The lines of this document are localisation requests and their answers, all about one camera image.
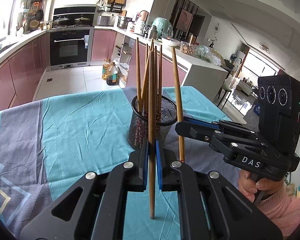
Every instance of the mesh pen holder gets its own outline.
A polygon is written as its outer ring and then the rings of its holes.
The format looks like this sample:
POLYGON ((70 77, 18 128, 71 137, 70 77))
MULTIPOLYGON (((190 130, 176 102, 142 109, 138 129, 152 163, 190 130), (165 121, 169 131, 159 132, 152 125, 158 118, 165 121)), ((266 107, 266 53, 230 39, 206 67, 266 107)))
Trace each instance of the mesh pen holder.
MULTIPOLYGON (((128 142, 130 146, 139 150, 142 148, 143 138, 148 137, 148 117, 144 107, 142 112, 138 112, 138 99, 135 96, 131 103, 132 117, 128 133, 128 142)), ((161 111, 156 113, 156 138, 164 141, 172 125, 177 121, 177 107, 170 99, 162 96, 161 111)))

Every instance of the person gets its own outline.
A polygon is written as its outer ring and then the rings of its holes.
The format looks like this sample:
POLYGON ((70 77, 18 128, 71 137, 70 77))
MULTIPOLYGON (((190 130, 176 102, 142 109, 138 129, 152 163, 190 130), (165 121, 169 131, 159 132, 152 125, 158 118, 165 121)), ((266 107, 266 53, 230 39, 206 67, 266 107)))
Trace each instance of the person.
POLYGON ((288 240, 300 239, 300 198, 288 196, 283 180, 263 178, 256 183, 250 176, 250 172, 240 171, 239 191, 253 202, 257 190, 265 190, 268 198, 260 201, 259 210, 280 228, 284 237, 291 235, 288 240))

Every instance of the oven door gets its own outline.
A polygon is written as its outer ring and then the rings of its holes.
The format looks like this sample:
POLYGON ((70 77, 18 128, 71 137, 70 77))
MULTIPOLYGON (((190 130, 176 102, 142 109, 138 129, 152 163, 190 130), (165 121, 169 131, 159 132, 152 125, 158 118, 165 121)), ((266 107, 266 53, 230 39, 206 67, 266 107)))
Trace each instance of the oven door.
POLYGON ((88 61, 90 30, 50 33, 50 66, 88 61))

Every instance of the metal screw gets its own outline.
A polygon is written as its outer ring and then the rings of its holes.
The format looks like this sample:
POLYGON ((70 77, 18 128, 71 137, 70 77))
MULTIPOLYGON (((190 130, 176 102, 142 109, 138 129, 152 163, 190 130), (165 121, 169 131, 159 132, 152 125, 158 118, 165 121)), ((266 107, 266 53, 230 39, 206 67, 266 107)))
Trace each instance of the metal screw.
POLYGON ((86 179, 94 179, 96 177, 96 174, 92 171, 86 173, 86 179))
POLYGON ((212 171, 212 172, 209 173, 209 176, 212 179, 217 179, 217 178, 219 178, 219 173, 216 172, 216 171, 212 171))
POLYGON ((133 163, 132 162, 125 162, 123 164, 123 166, 126 168, 126 169, 129 169, 129 168, 132 168, 133 167, 133 163))
POLYGON ((180 168, 181 167, 181 162, 179 161, 174 161, 171 163, 171 166, 174 168, 180 168))

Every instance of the pink sweater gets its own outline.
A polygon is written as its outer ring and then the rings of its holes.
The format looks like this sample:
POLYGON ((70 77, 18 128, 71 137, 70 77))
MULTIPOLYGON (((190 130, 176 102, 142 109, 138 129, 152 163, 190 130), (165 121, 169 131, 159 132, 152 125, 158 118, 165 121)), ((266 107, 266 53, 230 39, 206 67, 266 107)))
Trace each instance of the pink sweater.
POLYGON ((266 200, 260 202, 258 208, 277 227, 283 236, 289 236, 300 223, 300 198, 288 197, 284 185, 266 200))

